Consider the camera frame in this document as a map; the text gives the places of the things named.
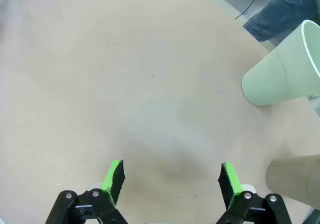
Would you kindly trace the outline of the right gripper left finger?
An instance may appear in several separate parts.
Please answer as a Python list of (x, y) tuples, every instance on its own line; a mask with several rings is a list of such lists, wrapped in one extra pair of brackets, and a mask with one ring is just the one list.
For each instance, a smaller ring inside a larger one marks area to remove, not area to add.
[(116, 208), (125, 181), (124, 161), (114, 160), (99, 188), (78, 195), (63, 190), (57, 196), (47, 217), (47, 224), (84, 224), (96, 219), (100, 224), (126, 224)]

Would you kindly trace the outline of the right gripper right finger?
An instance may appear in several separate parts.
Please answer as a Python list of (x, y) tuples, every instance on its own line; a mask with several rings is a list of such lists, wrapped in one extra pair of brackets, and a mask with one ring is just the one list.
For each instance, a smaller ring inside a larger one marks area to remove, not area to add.
[(221, 164), (218, 178), (226, 211), (218, 224), (290, 224), (291, 218), (281, 195), (271, 193), (264, 198), (244, 190), (232, 163)]

